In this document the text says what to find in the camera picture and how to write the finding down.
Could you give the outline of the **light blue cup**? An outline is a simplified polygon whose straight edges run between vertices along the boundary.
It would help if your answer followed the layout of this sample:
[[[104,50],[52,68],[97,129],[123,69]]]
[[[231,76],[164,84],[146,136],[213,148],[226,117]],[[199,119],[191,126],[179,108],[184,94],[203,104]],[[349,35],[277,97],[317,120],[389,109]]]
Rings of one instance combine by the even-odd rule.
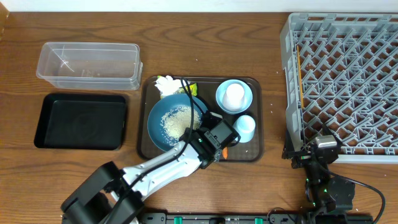
[[[251,116],[242,115],[234,122],[233,128],[240,135],[239,142],[246,143],[254,137],[256,122]]]

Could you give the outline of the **pile of white rice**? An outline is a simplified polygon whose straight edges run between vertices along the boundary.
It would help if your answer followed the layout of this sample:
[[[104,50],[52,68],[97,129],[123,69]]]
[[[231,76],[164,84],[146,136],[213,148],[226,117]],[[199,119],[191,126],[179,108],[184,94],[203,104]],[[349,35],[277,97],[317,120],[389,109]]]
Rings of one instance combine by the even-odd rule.
[[[174,146],[190,127],[192,110],[189,106],[179,106],[171,109],[161,117],[160,125],[164,130],[163,136],[167,144]]]

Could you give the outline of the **white pink cup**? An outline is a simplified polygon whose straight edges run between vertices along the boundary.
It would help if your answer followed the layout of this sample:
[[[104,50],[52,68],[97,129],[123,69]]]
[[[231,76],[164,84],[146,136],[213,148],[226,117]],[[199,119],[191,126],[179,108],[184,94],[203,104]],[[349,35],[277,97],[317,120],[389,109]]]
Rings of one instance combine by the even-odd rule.
[[[238,83],[230,84],[223,96],[223,105],[229,111],[237,111],[243,105],[244,101],[244,88]]]

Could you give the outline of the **green yellow foil wrapper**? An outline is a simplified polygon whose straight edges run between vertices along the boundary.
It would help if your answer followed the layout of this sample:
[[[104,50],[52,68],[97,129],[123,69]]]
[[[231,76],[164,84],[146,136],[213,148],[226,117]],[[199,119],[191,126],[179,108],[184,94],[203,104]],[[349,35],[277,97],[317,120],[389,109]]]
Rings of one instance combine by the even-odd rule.
[[[197,84],[193,83],[193,82],[188,82],[189,85],[184,84],[184,86],[182,86],[182,90],[180,93],[185,93],[185,90],[188,91],[188,88],[190,89],[191,93],[193,96],[197,96]]]

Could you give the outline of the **white napkin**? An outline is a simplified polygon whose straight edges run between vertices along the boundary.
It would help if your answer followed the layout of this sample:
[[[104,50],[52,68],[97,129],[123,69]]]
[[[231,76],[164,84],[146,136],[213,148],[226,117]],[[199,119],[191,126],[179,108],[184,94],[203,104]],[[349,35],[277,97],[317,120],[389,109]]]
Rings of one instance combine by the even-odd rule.
[[[182,84],[179,79],[174,79],[171,76],[158,76],[155,81],[155,87],[160,92],[160,98],[164,98],[169,95],[180,93],[182,90]]]

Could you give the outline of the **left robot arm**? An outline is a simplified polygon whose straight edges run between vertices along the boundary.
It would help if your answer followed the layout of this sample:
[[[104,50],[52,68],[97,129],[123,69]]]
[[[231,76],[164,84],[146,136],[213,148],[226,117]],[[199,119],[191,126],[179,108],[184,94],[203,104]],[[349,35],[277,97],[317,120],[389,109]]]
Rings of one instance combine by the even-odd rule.
[[[71,223],[133,223],[144,200],[167,184],[216,161],[241,137],[227,120],[210,113],[210,127],[187,128],[167,152],[142,164],[118,169],[114,162],[97,168],[61,205]]]

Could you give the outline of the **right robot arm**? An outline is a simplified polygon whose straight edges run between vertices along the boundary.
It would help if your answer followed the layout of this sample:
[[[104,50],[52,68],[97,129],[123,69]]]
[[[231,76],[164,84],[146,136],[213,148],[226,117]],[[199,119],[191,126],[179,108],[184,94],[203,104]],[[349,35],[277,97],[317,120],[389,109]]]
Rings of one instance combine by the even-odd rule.
[[[282,158],[290,159],[293,169],[305,170],[305,195],[314,206],[297,216],[295,223],[348,223],[346,211],[353,207],[354,183],[331,175],[328,169],[337,160],[342,142],[328,128],[323,131],[324,136],[301,151],[294,149],[290,134],[285,134]]]

